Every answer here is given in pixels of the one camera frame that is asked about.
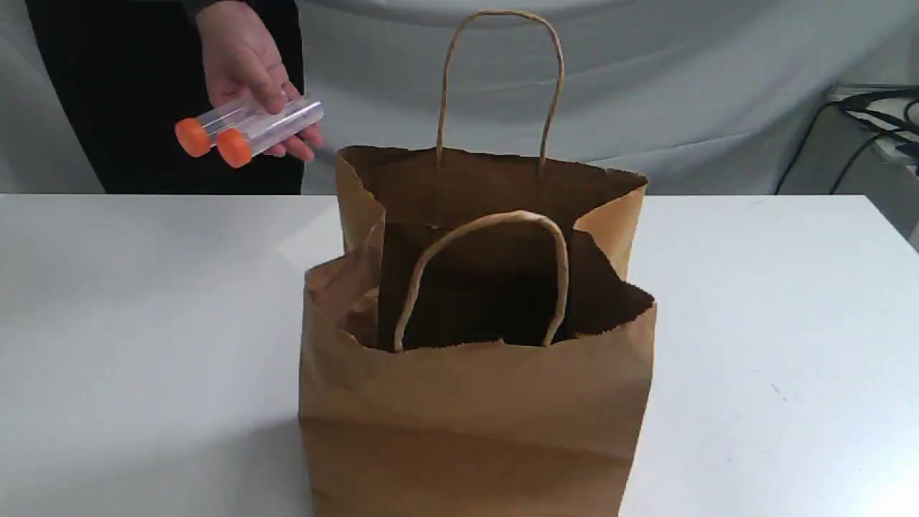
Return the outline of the person's bare hand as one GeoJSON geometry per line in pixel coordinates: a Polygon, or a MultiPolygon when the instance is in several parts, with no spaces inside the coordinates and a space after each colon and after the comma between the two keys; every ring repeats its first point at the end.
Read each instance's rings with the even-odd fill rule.
{"type": "Polygon", "coordinates": [[[213,107],[250,97],[269,113],[279,113],[287,101],[301,97],[274,37],[252,6],[217,1],[198,10],[194,23],[213,107]]]}

